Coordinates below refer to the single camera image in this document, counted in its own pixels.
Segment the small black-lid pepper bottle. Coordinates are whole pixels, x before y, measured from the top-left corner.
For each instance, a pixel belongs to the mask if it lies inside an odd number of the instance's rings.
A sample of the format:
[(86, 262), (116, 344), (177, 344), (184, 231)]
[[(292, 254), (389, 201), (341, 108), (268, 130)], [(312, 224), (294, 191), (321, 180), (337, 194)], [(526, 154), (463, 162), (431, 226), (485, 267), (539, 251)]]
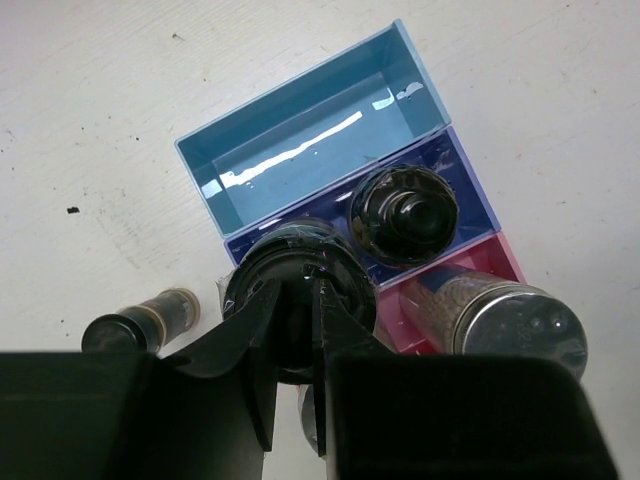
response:
[(193, 292), (168, 289), (152, 299), (97, 317), (84, 331), (81, 350), (157, 354), (190, 330), (200, 314), (200, 303)]

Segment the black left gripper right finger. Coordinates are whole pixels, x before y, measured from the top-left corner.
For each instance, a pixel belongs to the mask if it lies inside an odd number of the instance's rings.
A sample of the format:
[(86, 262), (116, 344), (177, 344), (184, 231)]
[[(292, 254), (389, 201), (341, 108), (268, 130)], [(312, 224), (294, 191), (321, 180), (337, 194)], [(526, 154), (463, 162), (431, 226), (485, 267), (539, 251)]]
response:
[(535, 358), (388, 350), (313, 286), (317, 449), (331, 479), (614, 479), (580, 384)]

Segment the silver-lid shaker bottle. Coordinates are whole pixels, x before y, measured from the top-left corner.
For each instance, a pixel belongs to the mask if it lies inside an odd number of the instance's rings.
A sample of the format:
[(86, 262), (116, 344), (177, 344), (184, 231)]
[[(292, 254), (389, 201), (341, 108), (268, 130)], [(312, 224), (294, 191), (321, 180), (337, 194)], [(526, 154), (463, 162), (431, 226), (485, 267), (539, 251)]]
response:
[(579, 318), (546, 291), (519, 282), (494, 283), (465, 306), (447, 351), (553, 360), (581, 379), (588, 342)]
[(312, 385), (298, 385), (298, 413), (305, 439), (315, 453), (318, 452), (318, 435), (315, 418), (314, 390)]

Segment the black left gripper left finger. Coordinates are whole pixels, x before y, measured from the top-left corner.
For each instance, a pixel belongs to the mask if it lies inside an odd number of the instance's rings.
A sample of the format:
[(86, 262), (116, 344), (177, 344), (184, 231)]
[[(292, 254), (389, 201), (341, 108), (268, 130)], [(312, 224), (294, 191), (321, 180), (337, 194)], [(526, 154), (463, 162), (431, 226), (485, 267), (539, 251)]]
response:
[(270, 353), (282, 293), (266, 282), (166, 358), (5, 353), (5, 479), (258, 479), (274, 430)]

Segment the pink organizer box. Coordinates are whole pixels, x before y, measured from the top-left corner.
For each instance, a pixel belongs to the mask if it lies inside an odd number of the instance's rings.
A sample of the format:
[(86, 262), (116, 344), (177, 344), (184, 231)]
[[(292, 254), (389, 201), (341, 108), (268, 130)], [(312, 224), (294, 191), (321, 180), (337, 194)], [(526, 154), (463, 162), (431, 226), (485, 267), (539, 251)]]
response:
[(382, 289), (378, 324), (397, 352), (444, 352), (469, 301), (494, 283), (524, 281), (506, 236), (494, 233)]

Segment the black-cap spice jar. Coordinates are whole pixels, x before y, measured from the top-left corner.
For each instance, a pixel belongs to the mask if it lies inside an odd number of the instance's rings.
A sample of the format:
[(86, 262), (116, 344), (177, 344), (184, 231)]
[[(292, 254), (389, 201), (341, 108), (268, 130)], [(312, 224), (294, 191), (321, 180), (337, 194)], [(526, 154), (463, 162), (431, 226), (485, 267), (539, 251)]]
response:
[(396, 269), (426, 264), (452, 243), (459, 205), (449, 183), (432, 170), (393, 165), (353, 190), (347, 220), (358, 248)]
[(299, 218), (261, 236), (228, 279), (221, 298), (223, 318), (229, 319), (272, 279), (282, 283), (285, 302), (276, 347), (280, 382), (312, 382), (312, 289), (317, 280), (330, 281), (347, 313), (374, 330), (374, 282), (355, 249), (330, 223)]

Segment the light blue organizer box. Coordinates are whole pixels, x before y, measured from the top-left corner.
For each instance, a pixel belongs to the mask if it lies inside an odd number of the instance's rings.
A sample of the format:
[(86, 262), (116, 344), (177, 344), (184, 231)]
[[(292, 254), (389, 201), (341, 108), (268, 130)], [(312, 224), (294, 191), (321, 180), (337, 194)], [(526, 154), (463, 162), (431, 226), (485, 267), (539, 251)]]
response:
[(449, 122), (396, 20), (176, 148), (220, 234), (231, 237)]

